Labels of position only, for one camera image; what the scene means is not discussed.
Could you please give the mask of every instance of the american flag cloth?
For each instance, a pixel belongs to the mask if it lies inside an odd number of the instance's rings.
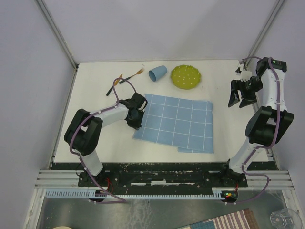
[[[259,229],[259,227],[253,212],[245,209],[178,229]]]

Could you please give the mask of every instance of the white wall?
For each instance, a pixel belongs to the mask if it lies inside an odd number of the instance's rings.
[[[45,0],[77,62],[240,59],[275,0]]]
[[[22,227],[73,69],[33,0],[0,2],[0,222]]]
[[[267,34],[257,56],[272,56],[287,62],[285,104],[295,118],[276,145],[282,169],[288,169],[305,212],[305,1],[290,0],[284,5]]]

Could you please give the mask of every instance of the utensil handle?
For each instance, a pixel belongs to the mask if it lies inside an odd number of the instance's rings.
[[[109,96],[110,92],[113,90],[113,86],[109,89],[109,91],[107,92],[106,96]]]
[[[121,81],[119,82],[119,84],[124,83],[125,81],[129,80],[130,78],[132,78],[132,76],[127,77],[125,80],[121,80]]]

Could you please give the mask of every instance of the white table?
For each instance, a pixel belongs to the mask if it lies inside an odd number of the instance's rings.
[[[171,70],[178,65],[189,64],[201,72],[202,81],[191,90],[182,90],[171,82]],[[126,121],[118,121],[102,129],[96,148],[101,162],[223,162],[234,156],[245,140],[245,128],[253,116],[252,106],[240,109],[238,105],[227,107],[230,96],[230,81],[238,79],[235,73],[237,60],[223,61],[155,61],[155,62],[102,62],[81,63],[76,75],[68,110],[65,116],[54,162],[79,162],[69,152],[63,136],[76,111],[83,108],[94,111],[112,105],[115,96],[107,91],[115,78],[135,74],[142,67],[145,71],[131,79],[140,94],[158,94],[183,99],[209,100],[213,103],[214,154],[178,153],[177,147],[133,140],[134,129]],[[165,65],[168,73],[157,82],[152,82],[148,71]],[[128,83],[116,87],[120,99],[131,98],[133,89]],[[268,161],[266,152],[255,161]]]

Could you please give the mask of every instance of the yellow-green round plate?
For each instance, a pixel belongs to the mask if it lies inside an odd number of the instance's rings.
[[[180,65],[172,70],[173,84],[181,89],[196,87],[201,81],[201,74],[197,68],[191,65]]]

